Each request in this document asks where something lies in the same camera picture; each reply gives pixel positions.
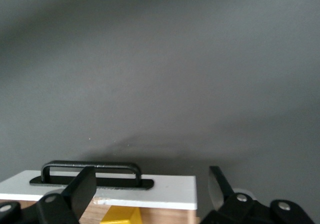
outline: black handle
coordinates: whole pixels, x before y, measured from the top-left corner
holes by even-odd
[[[93,166],[96,170],[99,170],[99,169],[130,170],[136,176],[135,178],[136,185],[141,186],[141,183],[142,183],[141,170],[139,166],[130,162],[90,162],[90,161],[53,160],[43,165],[41,169],[41,182],[50,183],[51,167],[84,168],[87,166]]]

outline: yellow object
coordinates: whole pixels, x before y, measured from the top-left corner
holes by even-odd
[[[142,224],[140,209],[139,207],[113,205],[100,224]]]

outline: wall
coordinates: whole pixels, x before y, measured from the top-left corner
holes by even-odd
[[[135,161],[197,175],[204,216],[216,164],[320,221],[320,0],[6,1],[1,180],[53,159]]]

